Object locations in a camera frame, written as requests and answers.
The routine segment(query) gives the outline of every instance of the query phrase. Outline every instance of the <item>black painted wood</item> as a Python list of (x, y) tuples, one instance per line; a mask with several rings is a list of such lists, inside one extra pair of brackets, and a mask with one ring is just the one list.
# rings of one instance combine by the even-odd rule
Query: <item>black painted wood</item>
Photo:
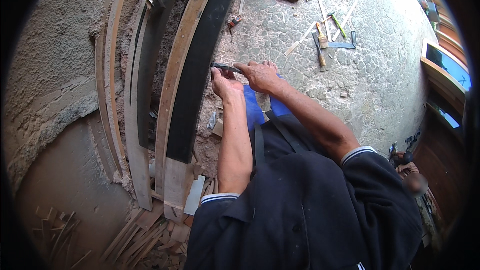
[[(158, 8), (156, 4), (160, 1), (164, 7)], [(156, 4), (148, 17), (145, 27), (141, 51), (135, 48), (134, 54), (140, 54), (138, 66), (138, 86), (137, 86), (137, 127), (138, 142), (141, 147), (148, 148), (148, 122), (150, 119), (150, 99), (152, 98), (152, 85), (155, 69), (157, 69), (157, 59), (159, 57), (160, 45), (162, 43), (165, 28), (169, 20), (170, 12), (175, 4), (175, 0), (153, 0)], [(142, 17), (145, 16), (147, 6), (144, 7)]]
[(166, 156), (190, 163), (194, 147), (198, 114), (203, 102), (213, 52), (219, 34), (227, 25), (234, 0), (208, 0), (191, 41), (178, 84), (172, 112)]

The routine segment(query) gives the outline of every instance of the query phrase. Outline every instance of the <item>shirt button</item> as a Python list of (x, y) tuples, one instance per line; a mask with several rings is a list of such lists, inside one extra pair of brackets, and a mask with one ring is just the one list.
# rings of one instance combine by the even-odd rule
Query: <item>shirt button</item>
[(301, 229), (302, 229), (302, 227), (300, 225), (296, 224), (296, 225), (293, 225), (292, 231), (294, 233), (298, 233)]

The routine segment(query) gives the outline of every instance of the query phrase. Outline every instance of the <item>bare foot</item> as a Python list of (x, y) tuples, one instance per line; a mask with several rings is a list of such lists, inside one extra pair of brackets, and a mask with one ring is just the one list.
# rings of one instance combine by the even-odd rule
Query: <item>bare foot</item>
[(275, 70), (275, 73), (277, 73), (277, 72), (279, 71), (279, 68), (277, 67), (277, 64), (275, 64), (275, 63), (272, 62), (272, 61), (263, 61), (262, 64), (265, 65), (265, 66), (270, 67), (270, 68), (273, 69), (273, 70)]

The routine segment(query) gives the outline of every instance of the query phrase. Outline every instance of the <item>person's hand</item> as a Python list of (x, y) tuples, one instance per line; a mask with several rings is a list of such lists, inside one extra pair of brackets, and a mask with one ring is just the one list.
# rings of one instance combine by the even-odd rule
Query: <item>person's hand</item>
[(231, 95), (243, 96), (243, 84), (235, 79), (232, 71), (223, 70), (217, 67), (211, 67), (212, 89), (221, 99), (226, 99)]
[(277, 76), (274, 69), (261, 63), (250, 61), (248, 65), (234, 63), (233, 66), (242, 70), (250, 83), (250, 87), (256, 92), (272, 95), (273, 89), (285, 82)]

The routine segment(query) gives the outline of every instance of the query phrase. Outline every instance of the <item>green handled hammer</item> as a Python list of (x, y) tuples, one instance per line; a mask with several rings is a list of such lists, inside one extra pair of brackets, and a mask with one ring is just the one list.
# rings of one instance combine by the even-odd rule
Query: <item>green handled hammer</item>
[(347, 35), (346, 35), (345, 32), (343, 31), (343, 28), (340, 26), (340, 23), (339, 23), (339, 21), (337, 20), (337, 18), (335, 17), (334, 14), (335, 14), (335, 12), (331, 12), (331, 13), (328, 14), (327, 16), (332, 16), (333, 21), (335, 21), (336, 25), (338, 26), (338, 28), (339, 28), (340, 31), (342, 32), (343, 37), (346, 38)]

